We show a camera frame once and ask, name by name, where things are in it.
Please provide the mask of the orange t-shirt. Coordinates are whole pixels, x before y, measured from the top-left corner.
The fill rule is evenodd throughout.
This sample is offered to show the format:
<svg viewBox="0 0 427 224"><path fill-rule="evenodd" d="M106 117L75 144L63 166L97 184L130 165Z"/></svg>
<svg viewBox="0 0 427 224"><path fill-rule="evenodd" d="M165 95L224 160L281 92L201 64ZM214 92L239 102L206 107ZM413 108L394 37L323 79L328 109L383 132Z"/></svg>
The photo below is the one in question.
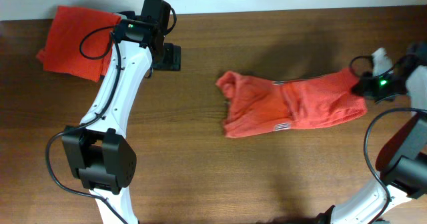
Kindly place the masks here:
<svg viewBox="0 0 427 224"><path fill-rule="evenodd" d="M358 78L348 68L292 81L270 81L224 73L216 82L228 100L224 132L228 138L288 129L319 129L367 114L365 99L352 93Z"/></svg>

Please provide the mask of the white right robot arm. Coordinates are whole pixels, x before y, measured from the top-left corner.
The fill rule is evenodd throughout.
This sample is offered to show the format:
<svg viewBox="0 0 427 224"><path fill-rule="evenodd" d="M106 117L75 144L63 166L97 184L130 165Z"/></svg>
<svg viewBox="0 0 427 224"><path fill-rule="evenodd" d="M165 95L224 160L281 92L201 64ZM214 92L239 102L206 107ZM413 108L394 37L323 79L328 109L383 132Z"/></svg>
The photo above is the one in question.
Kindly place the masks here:
<svg viewBox="0 0 427 224"><path fill-rule="evenodd" d="M371 72L359 75L352 93L376 103L406 95L410 107L393 108L369 124L363 144L365 162L373 178L352 198L320 213L314 224L384 223L383 214L426 194L426 42L411 44L394 64L384 55L368 57ZM368 141L376 122L391 113L410 113L411 118L383 146L375 163L368 156Z"/></svg>

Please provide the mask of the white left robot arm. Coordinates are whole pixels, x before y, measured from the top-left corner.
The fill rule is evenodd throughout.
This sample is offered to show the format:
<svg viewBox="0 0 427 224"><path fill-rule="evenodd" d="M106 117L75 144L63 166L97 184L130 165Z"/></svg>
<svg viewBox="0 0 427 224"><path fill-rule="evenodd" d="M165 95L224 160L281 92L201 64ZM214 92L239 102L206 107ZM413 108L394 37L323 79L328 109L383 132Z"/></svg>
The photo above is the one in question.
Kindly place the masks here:
<svg viewBox="0 0 427 224"><path fill-rule="evenodd" d="M59 134L71 174L94 198L104 223L138 223L129 186L137 156L126 141L129 114L143 79L153 71L180 71L181 48L166 43L176 19L164 0L144 0L140 15L125 13L110 33L109 68L79 126Z"/></svg>

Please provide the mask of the folded orange shirt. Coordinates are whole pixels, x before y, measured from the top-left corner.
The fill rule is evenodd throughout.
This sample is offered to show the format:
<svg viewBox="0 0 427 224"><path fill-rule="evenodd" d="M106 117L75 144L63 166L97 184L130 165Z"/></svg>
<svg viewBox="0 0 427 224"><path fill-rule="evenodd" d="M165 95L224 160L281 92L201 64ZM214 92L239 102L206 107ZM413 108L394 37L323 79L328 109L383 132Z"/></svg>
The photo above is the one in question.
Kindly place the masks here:
<svg viewBox="0 0 427 224"><path fill-rule="evenodd" d="M59 6L46 44L36 58L44 71L97 82L110 63L109 32L120 21L121 17L113 13Z"/></svg>

